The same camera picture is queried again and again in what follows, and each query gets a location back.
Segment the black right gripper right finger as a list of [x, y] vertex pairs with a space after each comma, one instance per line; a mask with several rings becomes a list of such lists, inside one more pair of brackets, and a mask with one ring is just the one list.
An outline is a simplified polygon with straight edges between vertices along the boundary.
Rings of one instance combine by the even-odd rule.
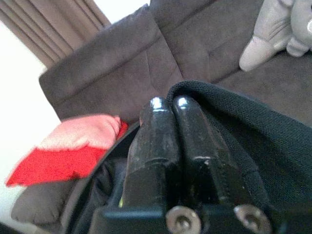
[[183, 151], [186, 198], [191, 206], [252, 204], [242, 171], [220, 131], [191, 97], [173, 101]]

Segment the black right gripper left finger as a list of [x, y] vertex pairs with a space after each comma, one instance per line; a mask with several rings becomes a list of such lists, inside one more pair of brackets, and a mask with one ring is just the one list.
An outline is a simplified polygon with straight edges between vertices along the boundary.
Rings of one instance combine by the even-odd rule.
[[123, 206], [172, 207], [181, 184], [175, 115], [166, 99], [155, 97], [141, 110], [139, 122], [128, 152]]

